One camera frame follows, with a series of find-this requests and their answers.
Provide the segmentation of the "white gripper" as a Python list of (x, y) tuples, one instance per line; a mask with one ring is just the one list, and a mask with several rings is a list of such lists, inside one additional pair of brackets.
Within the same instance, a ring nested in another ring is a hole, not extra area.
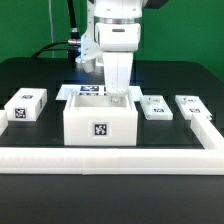
[[(140, 41), (140, 24), (95, 25), (95, 40), (102, 52), (104, 79), (109, 95), (126, 95), (132, 71), (133, 54)], [(111, 102), (121, 102), (120, 96), (111, 96)]]

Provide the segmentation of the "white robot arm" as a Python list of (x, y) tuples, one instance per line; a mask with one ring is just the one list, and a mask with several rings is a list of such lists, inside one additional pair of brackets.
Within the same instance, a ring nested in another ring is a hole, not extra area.
[(81, 37), (81, 65), (86, 73), (103, 65), (113, 103), (129, 92), (133, 54), (138, 50), (142, 10), (159, 9), (169, 0), (87, 0), (88, 25)]

